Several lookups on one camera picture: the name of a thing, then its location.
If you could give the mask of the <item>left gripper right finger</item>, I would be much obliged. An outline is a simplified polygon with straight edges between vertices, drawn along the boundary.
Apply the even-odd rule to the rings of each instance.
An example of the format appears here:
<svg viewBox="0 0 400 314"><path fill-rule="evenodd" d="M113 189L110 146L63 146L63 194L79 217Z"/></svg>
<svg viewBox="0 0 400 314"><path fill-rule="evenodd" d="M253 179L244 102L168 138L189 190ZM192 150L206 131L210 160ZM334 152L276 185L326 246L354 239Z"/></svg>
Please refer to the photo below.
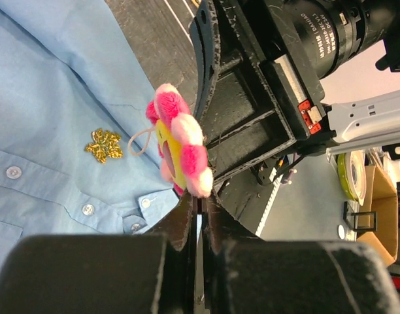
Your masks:
<svg viewBox="0 0 400 314"><path fill-rule="evenodd" d="M400 313L377 252L353 241L265 241L216 199L201 202L211 313Z"/></svg>

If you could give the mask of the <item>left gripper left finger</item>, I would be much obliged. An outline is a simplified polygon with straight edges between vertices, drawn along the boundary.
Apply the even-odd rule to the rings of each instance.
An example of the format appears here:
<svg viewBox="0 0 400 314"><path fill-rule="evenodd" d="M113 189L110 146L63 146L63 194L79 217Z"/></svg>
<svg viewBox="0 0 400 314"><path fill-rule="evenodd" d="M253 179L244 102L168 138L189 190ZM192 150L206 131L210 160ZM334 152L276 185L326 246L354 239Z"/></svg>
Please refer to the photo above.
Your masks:
<svg viewBox="0 0 400 314"><path fill-rule="evenodd" d="M0 273L0 313L193 313L197 200L142 235L19 242Z"/></svg>

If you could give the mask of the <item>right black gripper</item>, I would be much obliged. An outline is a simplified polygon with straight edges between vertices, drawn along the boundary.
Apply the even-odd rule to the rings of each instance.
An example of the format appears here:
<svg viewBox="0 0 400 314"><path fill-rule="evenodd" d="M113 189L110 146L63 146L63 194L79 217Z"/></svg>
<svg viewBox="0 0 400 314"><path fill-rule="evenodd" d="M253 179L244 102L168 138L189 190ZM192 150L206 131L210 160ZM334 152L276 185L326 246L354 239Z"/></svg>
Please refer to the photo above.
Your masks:
<svg viewBox="0 0 400 314"><path fill-rule="evenodd" d="M202 1L190 25L197 63L194 117L203 120L208 163L221 183L277 154L323 154L332 133L318 40L321 1Z"/></svg>

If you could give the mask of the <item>pink flower plush brooch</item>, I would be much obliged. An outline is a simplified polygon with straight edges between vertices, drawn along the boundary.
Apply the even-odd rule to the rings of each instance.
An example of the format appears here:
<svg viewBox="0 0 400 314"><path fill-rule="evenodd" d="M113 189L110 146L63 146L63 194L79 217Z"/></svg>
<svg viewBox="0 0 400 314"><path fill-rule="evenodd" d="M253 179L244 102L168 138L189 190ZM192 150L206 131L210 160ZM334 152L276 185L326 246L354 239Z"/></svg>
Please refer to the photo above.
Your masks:
<svg viewBox="0 0 400 314"><path fill-rule="evenodd" d="M188 191L196 198L212 193L213 173L208 166L203 131L179 91L169 83L155 91L146 108L152 127L136 133L127 148L134 156L145 152L154 133L161 157L161 176L178 194Z"/></svg>

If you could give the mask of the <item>light blue shirt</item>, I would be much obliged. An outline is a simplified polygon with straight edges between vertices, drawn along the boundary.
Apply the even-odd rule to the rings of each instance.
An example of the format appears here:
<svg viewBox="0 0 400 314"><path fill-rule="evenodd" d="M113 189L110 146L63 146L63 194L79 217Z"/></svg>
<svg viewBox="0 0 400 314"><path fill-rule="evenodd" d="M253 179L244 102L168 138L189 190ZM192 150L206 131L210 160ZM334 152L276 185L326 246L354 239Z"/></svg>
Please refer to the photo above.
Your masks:
<svg viewBox="0 0 400 314"><path fill-rule="evenodd" d="M96 130L142 147L153 87L104 1L0 1L0 269L35 234L140 234L178 203L156 142L98 162Z"/></svg>

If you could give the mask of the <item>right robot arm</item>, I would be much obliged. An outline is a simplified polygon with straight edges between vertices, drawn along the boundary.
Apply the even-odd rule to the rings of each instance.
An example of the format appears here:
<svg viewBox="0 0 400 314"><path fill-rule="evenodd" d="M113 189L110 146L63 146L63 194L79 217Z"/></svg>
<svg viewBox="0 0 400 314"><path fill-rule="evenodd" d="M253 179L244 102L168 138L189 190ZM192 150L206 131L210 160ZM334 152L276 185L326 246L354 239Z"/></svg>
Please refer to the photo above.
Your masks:
<svg viewBox="0 0 400 314"><path fill-rule="evenodd" d="M379 41L400 72L400 1L202 1L194 115L214 180L339 145L320 81Z"/></svg>

